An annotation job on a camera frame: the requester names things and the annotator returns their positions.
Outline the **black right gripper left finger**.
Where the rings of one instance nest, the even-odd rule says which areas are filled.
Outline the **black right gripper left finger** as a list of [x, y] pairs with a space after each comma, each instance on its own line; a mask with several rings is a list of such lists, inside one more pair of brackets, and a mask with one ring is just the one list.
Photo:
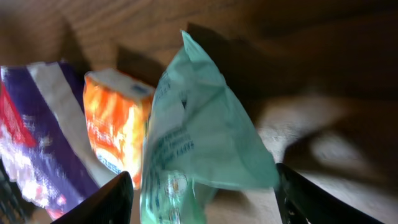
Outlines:
[[131, 176], [123, 171], [52, 224], [129, 224], [133, 199]]

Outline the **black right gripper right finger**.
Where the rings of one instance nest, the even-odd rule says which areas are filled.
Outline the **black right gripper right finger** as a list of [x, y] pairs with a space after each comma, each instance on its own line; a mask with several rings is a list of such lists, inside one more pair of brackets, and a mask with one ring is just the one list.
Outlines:
[[381, 222], [338, 200], [283, 163], [276, 164], [274, 189], [283, 223], [349, 224]]

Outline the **red purple snack bag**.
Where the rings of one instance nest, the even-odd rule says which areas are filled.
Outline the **red purple snack bag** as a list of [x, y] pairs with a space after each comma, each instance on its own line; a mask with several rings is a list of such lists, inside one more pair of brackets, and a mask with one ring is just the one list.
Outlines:
[[23, 198], [52, 219], [114, 177], [90, 146], [83, 87], [63, 61], [1, 67], [1, 159]]

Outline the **small orange box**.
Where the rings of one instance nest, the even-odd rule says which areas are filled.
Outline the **small orange box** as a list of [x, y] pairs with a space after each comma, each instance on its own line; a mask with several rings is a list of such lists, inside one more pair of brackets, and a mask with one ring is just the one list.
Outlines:
[[91, 148], [115, 174], [141, 187], [143, 147], [155, 88], [113, 68], [85, 75], [83, 106]]

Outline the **mint green wipes pack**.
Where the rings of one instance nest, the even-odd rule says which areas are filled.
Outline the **mint green wipes pack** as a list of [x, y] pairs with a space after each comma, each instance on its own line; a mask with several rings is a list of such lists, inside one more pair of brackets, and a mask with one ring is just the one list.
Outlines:
[[144, 144], [142, 223], [205, 223], [219, 189], [279, 183], [272, 154], [214, 61], [192, 37], [162, 74]]

